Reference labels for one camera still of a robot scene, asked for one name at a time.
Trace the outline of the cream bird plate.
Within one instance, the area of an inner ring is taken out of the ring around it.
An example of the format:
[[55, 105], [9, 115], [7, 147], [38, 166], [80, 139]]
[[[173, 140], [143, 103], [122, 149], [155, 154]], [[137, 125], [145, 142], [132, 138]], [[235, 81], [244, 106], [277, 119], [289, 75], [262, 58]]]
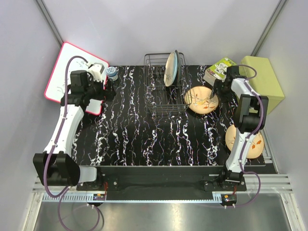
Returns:
[[184, 95], [184, 102], [193, 112], [201, 115], [213, 112], [219, 104], [217, 95], [213, 98], [211, 89], [205, 86], [195, 86], [188, 90]]
[[[235, 142], [236, 128], [234, 125], [228, 127], [225, 135], [225, 142], [228, 149], [231, 151]], [[258, 158], [264, 150], [264, 139], [262, 134], [259, 132], [253, 139], [248, 154], [247, 159]]]

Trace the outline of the dark teal plate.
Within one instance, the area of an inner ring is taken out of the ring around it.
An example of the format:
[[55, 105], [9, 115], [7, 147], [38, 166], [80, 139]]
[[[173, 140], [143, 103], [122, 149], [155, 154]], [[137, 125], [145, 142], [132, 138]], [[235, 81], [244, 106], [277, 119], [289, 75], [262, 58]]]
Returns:
[[175, 50], [175, 53], [176, 53], [177, 60], [178, 60], [178, 67], [177, 67], [177, 75], [176, 75], [176, 79], [174, 83], [175, 85], [179, 85], [181, 82], [181, 78], [182, 78], [182, 57], [177, 50]]

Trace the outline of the cream and blue plate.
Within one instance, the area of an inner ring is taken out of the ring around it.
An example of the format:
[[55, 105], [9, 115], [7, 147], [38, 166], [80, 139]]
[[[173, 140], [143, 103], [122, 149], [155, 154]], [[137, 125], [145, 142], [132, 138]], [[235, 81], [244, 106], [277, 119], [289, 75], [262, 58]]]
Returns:
[[171, 52], [170, 55], [168, 56], [165, 66], [164, 84], [166, 87], [170, 87], [172, 84], [175, 83], [175, 79], [178, 72], [178, 66], [179, 66], [178, 51], [175, 50]]

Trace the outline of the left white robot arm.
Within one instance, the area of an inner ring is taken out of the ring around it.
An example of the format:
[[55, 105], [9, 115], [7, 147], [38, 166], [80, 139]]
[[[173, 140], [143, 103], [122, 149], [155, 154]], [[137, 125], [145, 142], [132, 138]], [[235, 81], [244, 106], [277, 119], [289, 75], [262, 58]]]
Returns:
[[41, 153], [34, 154], [38, 177], [47, 186], [76, 186], [86, 182], [97, 191], [104, 179], [95, 167], [82, 167], [72, 159], [72, 146], [77, 128], [91, 100], [111, 100], [115, 96], [107, 76], [88, 70], [72, 71], [60, 101], [60, 115], [53, 135]]

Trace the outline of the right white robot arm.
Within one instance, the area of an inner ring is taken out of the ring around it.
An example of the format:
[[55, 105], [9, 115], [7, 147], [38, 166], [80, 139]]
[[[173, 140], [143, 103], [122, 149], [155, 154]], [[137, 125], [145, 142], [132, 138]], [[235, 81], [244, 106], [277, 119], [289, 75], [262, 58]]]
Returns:
[[212, 91], [210, 98], [218, 96], [227, 100], [234, 93], [238, 97], [238, 107], [233, 117], [236, 128], [235, 142], [231, 154], [226, 161], [228, 173], [244, 174], [245, 160], [253, 139], [264, 128], [269, 99], [258, 94], [249, 84], [249, 80], [257, 76], [254, 71], [252, 77], [240, 75], [241, 65], [227, 67], [224, 80], [210, 81]]

